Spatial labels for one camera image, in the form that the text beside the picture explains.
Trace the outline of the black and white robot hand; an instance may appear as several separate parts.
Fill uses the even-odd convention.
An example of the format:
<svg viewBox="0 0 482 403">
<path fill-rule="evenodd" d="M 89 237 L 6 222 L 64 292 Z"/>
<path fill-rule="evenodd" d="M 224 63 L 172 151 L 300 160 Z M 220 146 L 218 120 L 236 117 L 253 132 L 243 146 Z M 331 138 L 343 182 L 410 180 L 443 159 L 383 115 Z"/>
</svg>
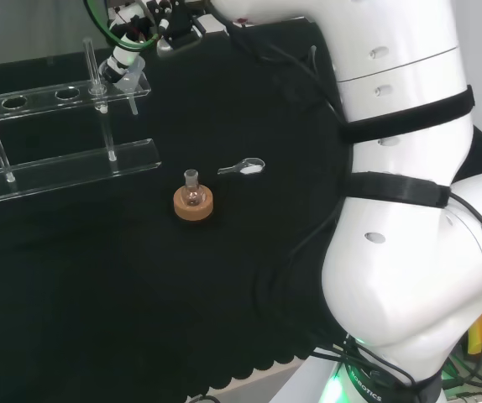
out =
<svg viewBox="0 0 482 403">
<path fill-rule="evenodd" d="M 205 34 L 198 12 L 184 1 L 128 1 L 107 5 L 107 20 L 99 22 L 102 34 L 113 46 L 103 62 L 102 78 L 121 81 L 146 50 L 180 50 L 195 44 Z"/>
</svg>

